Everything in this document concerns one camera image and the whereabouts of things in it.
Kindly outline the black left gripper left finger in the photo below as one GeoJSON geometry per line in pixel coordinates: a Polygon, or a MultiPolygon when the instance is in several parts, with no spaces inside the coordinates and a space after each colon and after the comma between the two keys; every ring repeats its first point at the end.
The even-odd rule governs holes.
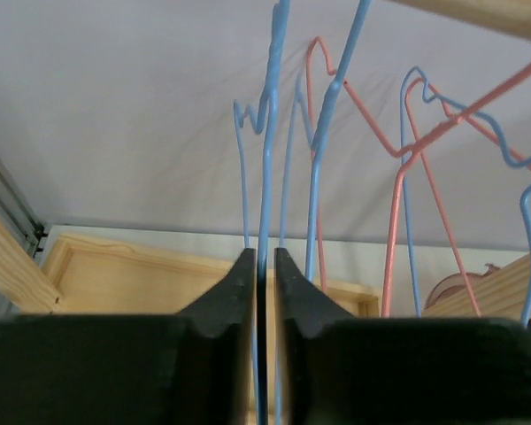
{"type": "Polygon", "coordinates": [[[243,424],[255,252],[172,314],[0,320],[0,424],[243,424]]]}

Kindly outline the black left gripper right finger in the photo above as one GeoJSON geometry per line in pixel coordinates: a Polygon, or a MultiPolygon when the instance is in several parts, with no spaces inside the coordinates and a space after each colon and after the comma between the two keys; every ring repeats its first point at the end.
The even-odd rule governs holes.
{"type": "Polygon", "coordinates": [[[531,424],[531,335],[506,319],[358,318],[275,252],[287,424],[531,424]]]}

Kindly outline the pink wire hanger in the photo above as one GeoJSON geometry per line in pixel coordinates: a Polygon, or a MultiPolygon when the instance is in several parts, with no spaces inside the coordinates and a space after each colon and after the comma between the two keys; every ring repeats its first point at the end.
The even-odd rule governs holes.
{"type": "MultiPolygon", "coordinates": [[[[336,68],[333,67],[332,59],[330,57],[327,45],[325,44],[324,40],[320,36],[316,36],[309,44],[307,51],[306,51],[306,56],[305,56],[307,110],[308,110],[308,118],[313,128],[316,128],[315,126],[316,122],[315,122],[315,116],[314,116],[313,97],[312,97],[312,55],[317,45],[319,45],[322,51],[322,54],[324,56],[327,75],[333,76],[336,74],[336,68]]],[[[377,139],[379,140],[383,148],[386,150],[386,152],[389,153],[393,158],[399,158],[401,154],[407,153],[408,150],[406,148],[399,148],[397,150],[393,148],[389,139],[384,135],[384,133],[378,126],[377,122],[375,121],[375,119],[373,118],[369,110],[367,109],[366,105],[363,103],[359,95],[355,92],[355,90],[351,87],[351,85],[348,83],[346,79],[343,80],[343,87],[345,88],[350,99],[353,101],[354,105],[358,108],[362,117],[365,119],[368,126],[372,129],[373,133],[375,134],[375,136],[377,137],[377,139]]],[[[326,267],[325,267],[324,246],[323,246],[323,238],[322,238],[322,220],[321,220],[321,214],[320,214],[319,201],[317,201],[317,204],[316,204],[316,213],[317,213],[317,218],[316,218],[317,247],[318,247],[318,252],[319,252],[318,254],[319,281],[320,281],[321,289],[324,292],[327,292],[327,274],[326,274],[326,267]]]]}
{"type": "MultiPolygon", "coordinates": [[[[498,122],[482,109],[497,100],[499,97],[505,95],[510,90],[517,87],[523,81],[531,77],[531,62],[523,67],[520,71],[508,78],[506,81],[498,84],[489,93],[479,98],[473,104],[464,106],[453,99],[442,95],[435,86],[432,85],[423,70],[415,66],[410,69],[402,81],[399,95],[399,121],[400,121],[400,148],[392,150],[391,156],[401,160],[401,166],[396,174],[393,196],[390,208],[389,218],[389,233],[386,251],[386,260],[384,267],[384,279],[382,288],[382,304],[381,314],[389,316],[390,302],[392,295],[392,281],[393,281],[393,266],[395,261],[396,235],[397,223],[399,216],[399,205],[404,205],[404,222],[407,236],[408,259],[412,278],[412,292],[416,314],[421,314],[421,305],[419,297],[419,285],[417,273],[415,270],[413,241],[411,234],[410,209],[408,205],[408,185],[405,180],[407,172],[412,168],[417,161],[426,163],[424,150],[432,143],[436,142],[440,137],[448,133],[457,125],[466,122],[474,129],[485,135],[492,141],[500,150],[504,163],[513,169],[527,168],[531,171],[531,156],[523,157],[518,152],[510,148],[504,132],[498,122]],[[412,113],[409,105],[409,97],[412,88],[418,83],[423,84],[421,91],[422,101],[426,104],[434,101],[442,105],[446,120],[439,123],[426,135],[420,137],[417,133],[413,134],[415,142],[406,144],[404,142],[404,120],[411,119],[412,113]]],[[[524,305],[521,311],[520,321],[527,324],[531,317],[531,212],[529,208],[529,199],[531,198],[531,185],[528,186],[521,194],[519,200],[519,208],[524,222],[527,243],[530,255],[530,274],[527,283],[527,292],[524,299],[524,305]]]]}

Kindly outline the pink plastic basket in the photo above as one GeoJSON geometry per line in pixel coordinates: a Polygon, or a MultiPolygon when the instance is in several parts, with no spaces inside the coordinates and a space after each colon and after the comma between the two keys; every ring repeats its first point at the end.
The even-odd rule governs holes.
{"type": "Polygon", "coordinates": [[[500,270],[500,267],[491,263],[486,264],[486,267],[487,271],[483,274],[467,272],[466,277],[464,277],[461,273],[455,273],[443,278],[429,292],[424,309],[427,310],[437,302],[449,298],[461,290],[466,290],[467,282],[475,284],[500,270]]]}

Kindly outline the wooden clothes rack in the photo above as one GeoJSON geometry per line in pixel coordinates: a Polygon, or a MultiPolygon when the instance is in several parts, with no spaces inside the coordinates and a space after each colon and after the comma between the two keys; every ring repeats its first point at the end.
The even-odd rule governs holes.
{"type": "MultiPolygon", "coordinates": [[[[285,246],[278,246],[274,250],[268,247],[266,292],[268,421],[287,424],[282,419],[274,288],[275,252],[279,248],[287,250],[285,246]]],[[[245,246],[241,252],[246,249],[255,252],[248,416],[249,413],[256,414],[251,337],[255,325],[258,245],[245,246]]],[[[192,257],[180,252],[166,255],[150,254],[142,246],[104,239],[88,241],[65,237],[58,240],[53,259],[45,267],[38,267],[17,247],[0,225],[0,292],[19,308],[18,315],[177,313],[219,282],[234,263],[192,257]]],[[[311,283],[325,293],[321,287],[314,282],[311,283]]],[[[382,315],[381,307],[375,317],[358,318],[401,319],[382,315]]],[[[439,317],[423,311],[420,317],[409,319],[493,318],[485,313],[476,313],[471,317],[439,317]]]]}

